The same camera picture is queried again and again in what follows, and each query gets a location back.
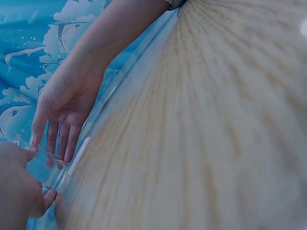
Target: hand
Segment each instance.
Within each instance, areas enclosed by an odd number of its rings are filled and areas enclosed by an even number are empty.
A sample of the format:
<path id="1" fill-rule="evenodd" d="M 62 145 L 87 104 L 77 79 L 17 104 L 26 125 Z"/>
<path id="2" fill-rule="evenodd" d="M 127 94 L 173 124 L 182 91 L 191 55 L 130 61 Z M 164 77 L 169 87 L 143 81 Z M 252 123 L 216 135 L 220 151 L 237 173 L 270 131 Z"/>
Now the hand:
<path id="1" fill-rule="evenodd" d="M 47 150 L 55 153 L 58 131 L 58 157 L 72 160 L 84 122 L 96 101 L 103 79 L 101 74 L 85 71 L 85 64 L 65 60 L 47 82 L 39 96 L 32 124 L 30 146 L 37 147 L 47 132 Z"/>
<path id="2" fill-rule="evenodd" d="M 42 194 L 40 184 L 25 170 L 32 150 L 0 142 L 0 223 L 3 229 L 25 229 L 28 218 L 44 215 L 57 192 Z"/>

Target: fingernail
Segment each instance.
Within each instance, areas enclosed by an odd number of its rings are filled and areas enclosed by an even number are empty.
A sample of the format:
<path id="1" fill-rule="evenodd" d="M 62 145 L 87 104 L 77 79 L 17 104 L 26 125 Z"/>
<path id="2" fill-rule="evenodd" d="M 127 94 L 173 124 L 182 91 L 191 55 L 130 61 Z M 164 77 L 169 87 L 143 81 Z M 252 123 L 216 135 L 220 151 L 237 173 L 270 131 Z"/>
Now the fingernail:
<path id="1" fill-rule="evenodd" d="M 31 147 L 33 147 L 33 145 L 34 145 L 34 137 L 31 137 L 29 144 L 30 144 Z"/>

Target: sleeve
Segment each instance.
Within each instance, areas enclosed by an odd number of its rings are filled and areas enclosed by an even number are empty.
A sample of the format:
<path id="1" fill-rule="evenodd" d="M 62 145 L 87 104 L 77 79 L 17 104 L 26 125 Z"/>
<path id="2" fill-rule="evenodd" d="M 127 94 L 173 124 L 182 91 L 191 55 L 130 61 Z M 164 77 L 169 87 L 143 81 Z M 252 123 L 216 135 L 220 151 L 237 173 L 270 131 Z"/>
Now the sleeve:
<path id="1" fill-rule="evenodd" d="M 172 11 L 178 7 L 181 7 L 187 0 L 166 0 L 171 6 L 168 9 L 169 11 Z"/>

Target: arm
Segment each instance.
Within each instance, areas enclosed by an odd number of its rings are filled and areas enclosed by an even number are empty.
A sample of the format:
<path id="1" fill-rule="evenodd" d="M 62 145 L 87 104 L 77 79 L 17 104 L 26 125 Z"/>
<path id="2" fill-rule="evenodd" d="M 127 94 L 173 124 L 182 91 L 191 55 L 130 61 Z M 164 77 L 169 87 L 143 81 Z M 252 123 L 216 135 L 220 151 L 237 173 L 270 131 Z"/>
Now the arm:
<path id="1" fill-rule="evenodd" d="M 113 0 L 79 39 L 69 60 L 103 75 L 110 62 L 170 5 L 166 0 Z"/>

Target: transparent object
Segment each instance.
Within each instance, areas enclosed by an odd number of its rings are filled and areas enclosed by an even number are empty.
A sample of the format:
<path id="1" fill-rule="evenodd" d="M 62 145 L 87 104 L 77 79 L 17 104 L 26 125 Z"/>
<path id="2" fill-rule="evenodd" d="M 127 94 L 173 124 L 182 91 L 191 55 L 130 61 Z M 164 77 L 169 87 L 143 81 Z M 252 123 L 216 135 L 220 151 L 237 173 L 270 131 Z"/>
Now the transparent object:
<path id="1" fill-rule="evenodd" d="M 23 149 L 32 149 L 20 139 L 20 135 L 16 135 L 13 143 Z M 43 192 L 56 189 L 68 170 L 68 164 L 40 145 L 35 152 L 35 157 L 27 163 L 27 171 L 42 185 Z"/>

